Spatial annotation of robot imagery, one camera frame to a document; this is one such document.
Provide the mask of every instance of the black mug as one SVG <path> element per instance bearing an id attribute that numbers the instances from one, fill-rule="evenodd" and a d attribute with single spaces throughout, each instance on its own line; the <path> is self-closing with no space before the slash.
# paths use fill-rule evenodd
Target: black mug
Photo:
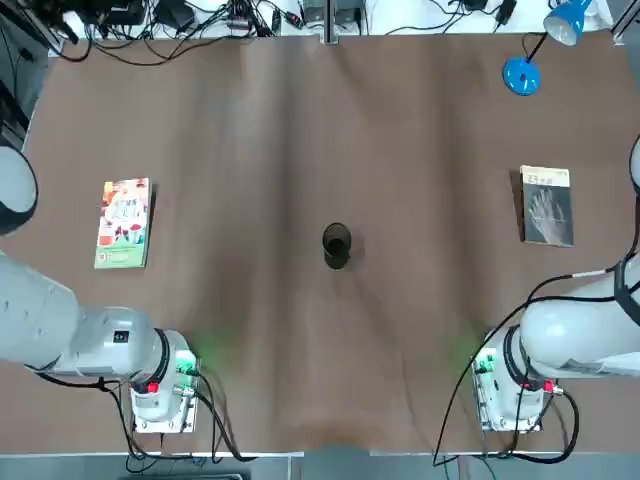
<path id="1" fill-rule="evenodd" d="M 332 223 L 322 234 L 322 248 L 327 265 L 340 270 L 351 258 L 351 232 L 342 223 Z"/>

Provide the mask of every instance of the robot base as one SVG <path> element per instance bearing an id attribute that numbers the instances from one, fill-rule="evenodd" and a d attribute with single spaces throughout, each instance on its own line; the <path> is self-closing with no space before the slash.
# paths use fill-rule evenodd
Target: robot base
<path id="1" fill-rule="evenodd" d="M 185 372 L 198 370 L 199 364 L 182 335 L 173 330 L 164 333 L 169 340 L 170 358 L 157 392 L 141 395 L 131 390 L 134 431 L 191 433 L 196 426 L 197 399 L 193 393 L 198 377 Z"/>
<path id="2" fill-rule="evenodd" d="M 506 372 L 504 362 L 497 353 L 500 351 L 495 347 L 483 348 L 474 360 L 473 393 L 482 430 L 512 432 L 516 428 L 517 405 L 522 388 Z M 524 390 L 517 422 L 521 433 L 542 430 L 541 422 L 536 425 L 536 421 L 542 411 L 543 398 L 541 389 L 534 392 Z"/>

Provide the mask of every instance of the brown tablecloth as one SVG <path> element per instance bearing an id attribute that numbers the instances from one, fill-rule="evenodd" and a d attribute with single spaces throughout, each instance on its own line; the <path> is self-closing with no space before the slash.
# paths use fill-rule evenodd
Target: brown tablecloth
<path id="1" fill-rule="evenodd" d="M 631 239 L 640 109 L 624 50 L 608 33 L 548 41 L 540 91 L 523 98 L 501 78 L 520 40 L 279 38 L 154 68 L 99 52 L 58 61 L 26 148 L 40 205 L 0 248 L 84 305 L 143 309 L 184 333 L 219 377 L 242 451 L 430 451 L 488 326 L 539 281 L 610 265 Z M 153 59 L 143 45 L 116 52 Z M 570 169 L 575 247 L 521 243 L 522 164 Z M 133 177 L 157 185 L 148 265 L 94 271 L 102 183 Z M 334 221 L 355 241 L 340 272 L 321 247 Z M 0 381 L 1 452 L 126 451 L 108 396 L 7 363 Z M 637 451 L 640 383 L 567 388 L 580 450 Z M 461 393 L 444 448 L 480 451 L 469 383 Z M 210 424 L 200 409 L 197 433 L 167 449 L 206 452 Z M 560 450 L 559 422 L 521 445 Z"/>

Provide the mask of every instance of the lamp base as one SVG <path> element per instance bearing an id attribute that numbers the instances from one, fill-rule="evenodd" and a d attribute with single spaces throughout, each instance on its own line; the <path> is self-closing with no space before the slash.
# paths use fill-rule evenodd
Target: lamp base
<path id="1" fill-rule="evenodd" d="M 540 70 L 525 57 L 513 57 L 504 64 L 502 79 L 513 93 L 528 96 L 540 86 Z"/>

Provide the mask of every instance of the hand illustration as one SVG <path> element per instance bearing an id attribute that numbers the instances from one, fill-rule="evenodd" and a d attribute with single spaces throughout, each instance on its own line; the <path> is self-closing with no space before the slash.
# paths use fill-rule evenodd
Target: hand illustration
<path id="1" fill-rule="evenodd" d="M 560 205 L 553 201 L 549 189 L 537 192 L 529 206 L 533 224 L 547 243 L 562 245 L 565 234 L 565 218 Z"/>

